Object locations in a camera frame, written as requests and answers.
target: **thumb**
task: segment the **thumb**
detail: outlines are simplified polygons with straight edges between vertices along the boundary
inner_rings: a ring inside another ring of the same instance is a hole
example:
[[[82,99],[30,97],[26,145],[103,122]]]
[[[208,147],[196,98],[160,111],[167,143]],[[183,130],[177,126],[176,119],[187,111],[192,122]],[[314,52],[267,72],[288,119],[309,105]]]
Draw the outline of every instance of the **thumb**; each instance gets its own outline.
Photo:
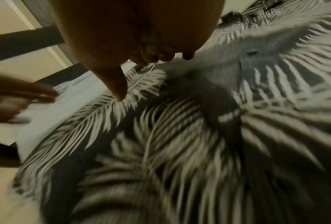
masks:
[[[107,86],[118,101],[125,99],[127,94],[127,81],[120,66],[91,69],[91,71]]]

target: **clothing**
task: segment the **clothing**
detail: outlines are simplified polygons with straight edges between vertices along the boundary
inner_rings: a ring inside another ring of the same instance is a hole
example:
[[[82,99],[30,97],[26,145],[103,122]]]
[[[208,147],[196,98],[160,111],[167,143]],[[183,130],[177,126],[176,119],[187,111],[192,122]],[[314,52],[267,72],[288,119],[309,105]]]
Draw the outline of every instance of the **clothing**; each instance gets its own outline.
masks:
[[[126,99],[66,119],[13,189],[48,224],[331,223],[331,1],[254,15],[130,70]]]

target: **hand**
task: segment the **hand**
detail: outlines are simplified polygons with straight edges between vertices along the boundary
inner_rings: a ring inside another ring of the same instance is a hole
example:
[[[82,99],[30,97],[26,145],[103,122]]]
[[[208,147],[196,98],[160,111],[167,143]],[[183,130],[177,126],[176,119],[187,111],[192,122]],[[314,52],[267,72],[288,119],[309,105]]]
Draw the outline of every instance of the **hand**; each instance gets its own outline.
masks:
[[[0,75],[0,123],[11,123],[34,101],[53,103],[57,96],[52,88]]]
[[[49,0],[72,54],[122,100],[120,65],[185,59],[210,37],[224,0]]]

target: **black and white fabric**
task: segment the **black and white fabric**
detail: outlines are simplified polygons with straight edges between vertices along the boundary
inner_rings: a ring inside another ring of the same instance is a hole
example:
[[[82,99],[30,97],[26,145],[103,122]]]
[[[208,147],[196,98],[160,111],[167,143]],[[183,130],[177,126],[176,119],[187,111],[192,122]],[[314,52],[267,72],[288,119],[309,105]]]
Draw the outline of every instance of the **black and white fabric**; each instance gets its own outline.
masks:
[[[331,223],[331,1],[259,11],[126,77],[124,101],[86,104],[18,171],[41,221]]]

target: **grout line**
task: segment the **grout line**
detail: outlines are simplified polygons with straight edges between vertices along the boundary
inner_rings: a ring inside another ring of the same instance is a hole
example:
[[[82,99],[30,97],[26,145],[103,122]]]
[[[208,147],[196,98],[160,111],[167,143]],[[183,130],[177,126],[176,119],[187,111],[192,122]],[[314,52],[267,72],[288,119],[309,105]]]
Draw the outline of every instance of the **grout line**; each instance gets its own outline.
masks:
[[[25,25],[30,30],[35,30],[35,27],[31,24],[31,22],[26,18],[26,16],[21,12],[21,10],[17,7],[17,5],[12,0],[4,0],[10,8],[18,15],[18,17],[25,23]],[[68,66],[64,63],[64,61],[58,56],[58,54],[52,49],[52,47],[47,47],[47,50],[53,55],[53,57],[58,61],[58,63],[65,69]]]

